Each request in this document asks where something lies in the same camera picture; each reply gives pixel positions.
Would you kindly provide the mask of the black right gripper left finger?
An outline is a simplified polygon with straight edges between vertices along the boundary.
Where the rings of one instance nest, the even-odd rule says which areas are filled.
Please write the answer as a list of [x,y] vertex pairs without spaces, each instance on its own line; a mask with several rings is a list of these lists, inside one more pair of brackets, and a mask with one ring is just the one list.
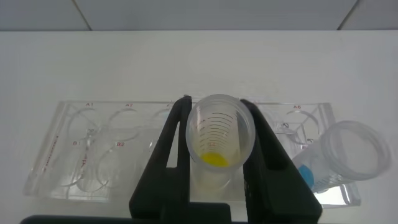
[[129,201],[133,223],[181,223],[190,203],[190,154],[185,129],[192,97],[177,100]]

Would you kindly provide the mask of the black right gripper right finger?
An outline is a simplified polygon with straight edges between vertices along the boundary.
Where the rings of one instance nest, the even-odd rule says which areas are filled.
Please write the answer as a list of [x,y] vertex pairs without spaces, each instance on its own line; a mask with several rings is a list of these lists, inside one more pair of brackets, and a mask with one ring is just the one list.
[[252,153],[243,165],[249,223],[317,223],[322,206],[303,180],[259,108],[241,101],[255,125]]

